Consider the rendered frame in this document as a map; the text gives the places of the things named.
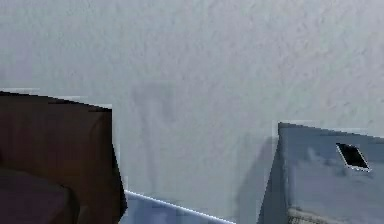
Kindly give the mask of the dark brown sofa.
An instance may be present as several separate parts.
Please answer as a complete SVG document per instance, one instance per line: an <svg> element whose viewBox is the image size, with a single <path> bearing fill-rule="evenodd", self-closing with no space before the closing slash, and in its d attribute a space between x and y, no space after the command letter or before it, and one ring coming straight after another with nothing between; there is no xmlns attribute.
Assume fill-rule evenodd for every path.
<svg viewBox="0 0 384 224"><path fill-rule="evenodd" d="M89 224L127 209L112 139L110 108L0 91L0 166L71 188Z"/></svg>

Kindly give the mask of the grey blue cabinet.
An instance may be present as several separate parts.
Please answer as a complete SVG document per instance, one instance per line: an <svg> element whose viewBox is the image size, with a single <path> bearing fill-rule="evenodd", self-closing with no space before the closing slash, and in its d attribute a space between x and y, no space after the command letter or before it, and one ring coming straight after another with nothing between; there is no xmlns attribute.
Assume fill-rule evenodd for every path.
<svg viewBox="0 0 384 224"><path fill-rule="evenodd" d="M348 168L337 143L371 171ZM280 122L257 224L384 224L384 138Z"/></svg>

